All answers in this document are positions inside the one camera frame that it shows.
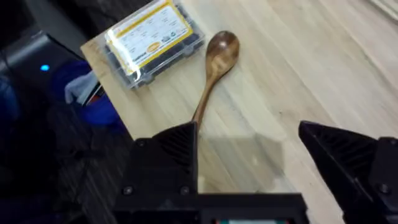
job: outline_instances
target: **wood grain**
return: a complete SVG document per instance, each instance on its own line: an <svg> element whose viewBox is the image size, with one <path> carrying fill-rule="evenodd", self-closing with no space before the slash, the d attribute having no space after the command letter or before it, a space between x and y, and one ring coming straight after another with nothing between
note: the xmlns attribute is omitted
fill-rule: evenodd
<svg viewBox="0 0 398 224"><path fill-rule="evenodd" d="M207 101L216 83L226 75L239 58L239 40L229 31L220 31L209 42L206 51L206 84L192 121L197 122L198 130L205 114Z"/></svg>
<svg viewBox="0 0 398 224"><path fill-rule="evenodd" d="M199 139L203 192L301 192L312 223L341 211L297 136L301 119L398 136L397 27L366 1L182 0L208 38L234 32L238 64L214 87ZM137 91L82 47L133 138L190 120L205 49Z"/></svg>
<svg viewBox="0 0 398 224"><path fill-rule="evenodd" d="M379 7L387 16L398 22L398 1L396 0L370 0Z"/></svg>

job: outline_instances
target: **blue light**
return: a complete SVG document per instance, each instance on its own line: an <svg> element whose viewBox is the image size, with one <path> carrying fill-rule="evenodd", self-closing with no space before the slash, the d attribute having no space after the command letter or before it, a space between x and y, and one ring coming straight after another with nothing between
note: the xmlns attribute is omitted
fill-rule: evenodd
<svg viewBox="0 0 398 224"><path fill-rule="evenodd" d="M46 72L46 71L50 70L50 66L49 65L42 65L40 67L40 70L43 71L43 72Z"/></svg>

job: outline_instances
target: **black device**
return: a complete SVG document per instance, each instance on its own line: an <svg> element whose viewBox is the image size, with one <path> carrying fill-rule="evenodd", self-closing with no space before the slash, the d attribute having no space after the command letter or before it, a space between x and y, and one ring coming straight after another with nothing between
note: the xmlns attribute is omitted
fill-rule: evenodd
<svg viewBox="0 0 398 224"><path fill-rule="evenodd" d="M346 223L398 223L397 139L311 122L301 122L298 134Z"/></svg>
<svg viewBox="0 0 398 224"><path fill-rule="evenodd" d="M125 223L308 223L300 194L198 194L194 122L137 139L114 214Z"/></svg>
<svg viewBox="0 0 398 224"><path fill-rule="evenodd" d="M398 223L398 140L302 121L299 136L347 224ZM198 194L197 128L138 139L114 206L120 224L308 223L300 194Z"/></svg>
<svg viewBox="0 0 398 224"><path fill-rule="evenodd" d="M51 0L15 0L0 8L0 75L45 91L57 68L81 60L88 39Z"/></svg>

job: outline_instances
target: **wooden spoon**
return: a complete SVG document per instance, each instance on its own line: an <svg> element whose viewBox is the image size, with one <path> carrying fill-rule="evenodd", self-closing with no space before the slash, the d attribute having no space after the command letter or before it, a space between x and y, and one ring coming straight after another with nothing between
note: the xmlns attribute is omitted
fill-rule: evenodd
<svg viewBox="0 0 398 224"><path fill-rule="evenodd" d="M192 118L192 121L197 122L198 130L213 87L222 76L234 67L238 57L239 40L235 34L221 31L210 40L206 51L206 86Z"/></svg>

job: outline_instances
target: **plastic box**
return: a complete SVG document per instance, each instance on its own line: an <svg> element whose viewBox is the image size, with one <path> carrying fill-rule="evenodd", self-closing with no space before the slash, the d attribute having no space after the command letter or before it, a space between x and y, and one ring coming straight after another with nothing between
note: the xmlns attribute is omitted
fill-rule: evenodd
<svg viewBox="0 0 398 224"><path fill-rule="evenodd" d="M96 38L113 73L128 88L150 83L204 43L203 32L178 1L156 0Z"/></svg>

